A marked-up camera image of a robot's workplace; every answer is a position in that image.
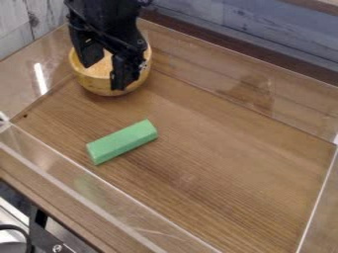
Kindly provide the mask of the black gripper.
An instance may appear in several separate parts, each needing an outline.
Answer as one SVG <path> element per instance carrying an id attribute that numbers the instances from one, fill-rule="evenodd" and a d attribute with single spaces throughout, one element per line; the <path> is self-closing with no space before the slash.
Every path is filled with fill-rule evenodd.
<path id="1" fill-rule="evenodd" d="M 137 28 L 141 9 L 152 0 L 62 0 L 68 9 L 72 46 L 81 65 L 90 67 L 112 53 L 110 90 L 124 91 L 140 79 L 148 48 Z"/>

